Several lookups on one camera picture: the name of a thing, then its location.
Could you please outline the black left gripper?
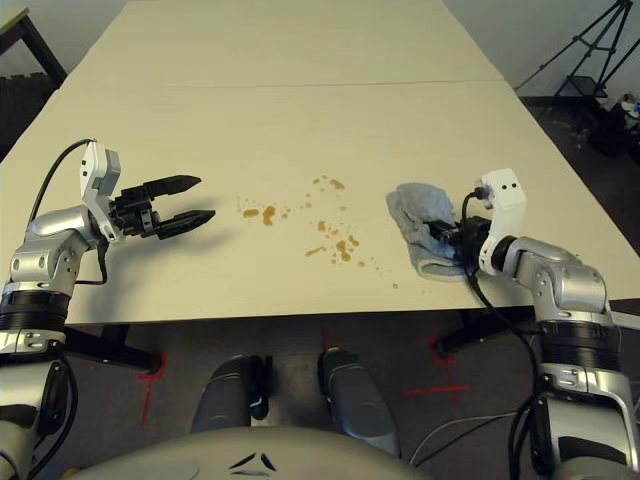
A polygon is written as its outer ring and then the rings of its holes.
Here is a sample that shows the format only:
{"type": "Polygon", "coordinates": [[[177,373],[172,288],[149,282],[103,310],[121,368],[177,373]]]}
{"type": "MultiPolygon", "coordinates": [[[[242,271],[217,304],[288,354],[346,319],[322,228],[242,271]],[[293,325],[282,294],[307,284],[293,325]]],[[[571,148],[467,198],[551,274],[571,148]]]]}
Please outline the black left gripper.
{"type": "Polygon", "coordinates": [[[110,201],[109,216],[125,236],[174,237],[187,233],[211,220],[216,211],[191,210],[160,222],[152,201],[159,196],[185,192],[200,182],[196,176],[174,175],[123,189],[110,201]]]}

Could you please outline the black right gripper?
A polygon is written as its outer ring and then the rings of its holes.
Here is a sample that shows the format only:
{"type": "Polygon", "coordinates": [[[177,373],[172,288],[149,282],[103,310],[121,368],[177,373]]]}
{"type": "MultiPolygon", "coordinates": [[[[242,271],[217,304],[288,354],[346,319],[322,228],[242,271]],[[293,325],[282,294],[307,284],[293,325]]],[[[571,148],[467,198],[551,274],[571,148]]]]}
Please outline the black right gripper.
{"type": "Polygon", "coordinates": [[[473,216],[449,224],[442,220],[428,222],[430,235],[437,241],[455,241],[454,245],[441,246],[441,256],[449,261],[458,261],[464,272],[473,275],[479,269],[480,251],[488,238],[492,221],[473,216]]]}

